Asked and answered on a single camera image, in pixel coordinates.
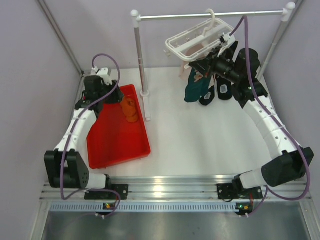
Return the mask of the orange sock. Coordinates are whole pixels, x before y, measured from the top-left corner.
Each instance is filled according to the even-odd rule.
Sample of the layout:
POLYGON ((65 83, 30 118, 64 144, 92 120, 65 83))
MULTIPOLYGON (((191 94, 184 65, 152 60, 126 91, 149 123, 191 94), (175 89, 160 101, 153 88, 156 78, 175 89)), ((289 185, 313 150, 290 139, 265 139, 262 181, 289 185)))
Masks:
POLYGON ((122 112, 129 123, 135 123, 138 121, 138 112, 136 103, 132 98, 127 98, 126 96, 120 102, 122 112))

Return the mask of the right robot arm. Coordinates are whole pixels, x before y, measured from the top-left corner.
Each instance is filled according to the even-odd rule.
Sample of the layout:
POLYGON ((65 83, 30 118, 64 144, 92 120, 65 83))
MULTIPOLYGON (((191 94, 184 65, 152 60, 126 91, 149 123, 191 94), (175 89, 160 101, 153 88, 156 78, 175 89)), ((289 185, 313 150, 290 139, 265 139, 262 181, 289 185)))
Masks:
POLYGON ((301 147, 289 134, 274 110, 268 92, 255 78, 260 66, 258 53, 251 48, 241 49, 236 60, 232 60, 229 50, 222 55, 218 53, 214 49, 189 65, 204 77, 216 75, 232 83, 234 99, 254 122, 270 155, 270 161, 265 165, 234 177, 234 194, 243 199, 253 188, 274 188, 306 177, 306 188, 298 197, 302 199, 310 188, 309 166, 314 153, 310 147, 301 147))

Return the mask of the green christmas sock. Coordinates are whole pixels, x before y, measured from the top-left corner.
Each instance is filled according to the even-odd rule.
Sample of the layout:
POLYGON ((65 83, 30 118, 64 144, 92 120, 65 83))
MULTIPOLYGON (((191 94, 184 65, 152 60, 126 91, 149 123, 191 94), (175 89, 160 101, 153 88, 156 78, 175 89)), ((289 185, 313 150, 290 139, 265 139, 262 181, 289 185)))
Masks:
POLYGON ((191 93, 192 101, 196 102, 209 91, 212 77, 205 77, 196 70, 191 71, 191 93))

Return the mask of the pink sock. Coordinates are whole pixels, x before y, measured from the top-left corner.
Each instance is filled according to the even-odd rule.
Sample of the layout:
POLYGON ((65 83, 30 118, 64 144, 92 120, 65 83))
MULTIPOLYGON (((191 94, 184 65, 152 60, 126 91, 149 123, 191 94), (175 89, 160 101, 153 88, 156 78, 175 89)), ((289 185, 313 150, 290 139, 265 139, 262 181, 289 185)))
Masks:
MULTIPOLYGON (((187 57, 194 55, 196 52, 202 50, 203 45, 202 44, 197 44, 193 47, 191 47, 190 49, 188 49, 185 53, 185 55, 187 57)), ((196 61, 200 58, 203 58, 207 55, 207 53, 202 53, 202 54, 197 54, 193 59, 189 59, 187 61, 183 61, 180 65, 179 68, 179 78, 184 81, 187 82, 189 75, 191 73, 191 67, 189 66, 190 62, 196 61)))

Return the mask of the white clip sock hanger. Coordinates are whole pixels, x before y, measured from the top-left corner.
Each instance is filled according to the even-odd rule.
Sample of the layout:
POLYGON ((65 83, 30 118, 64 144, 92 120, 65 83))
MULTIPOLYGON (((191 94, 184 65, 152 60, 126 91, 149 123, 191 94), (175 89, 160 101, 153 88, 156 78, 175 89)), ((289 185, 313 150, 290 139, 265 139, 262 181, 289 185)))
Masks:
POLYGON ((222 47, 220 37, 223 34, 230 34, 234 28, 225 21, 217 18, 212 9, 207 9, 210 19, 197 24, 196 26, 185 30, 165 41, 168 52, 174 54, 182 61, 193 59, 196 55, 209 54, 212 49, 218 49, 220 56, 228 47, 222 47), (195 45, 202 44, 202 50, 194 55, 186 56, 185 53, 195 45))

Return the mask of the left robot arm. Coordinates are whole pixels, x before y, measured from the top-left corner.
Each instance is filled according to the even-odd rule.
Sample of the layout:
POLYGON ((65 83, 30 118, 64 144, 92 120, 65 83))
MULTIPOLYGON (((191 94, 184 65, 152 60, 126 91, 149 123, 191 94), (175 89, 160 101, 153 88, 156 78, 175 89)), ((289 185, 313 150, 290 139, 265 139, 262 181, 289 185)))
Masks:
POLYGON ((49 185, 60 190, 62 200, 85 191, 103 199, 120 194, 113 190, 107 174, 91 173, 87 166, 89 151, 87 137, 102 116, 105 104, 117 104, 124 98, 119 80, 107 83, 101 76, 84 78, 84 90, 74 107, 71 122, 61 141, 44 154, 49 185))

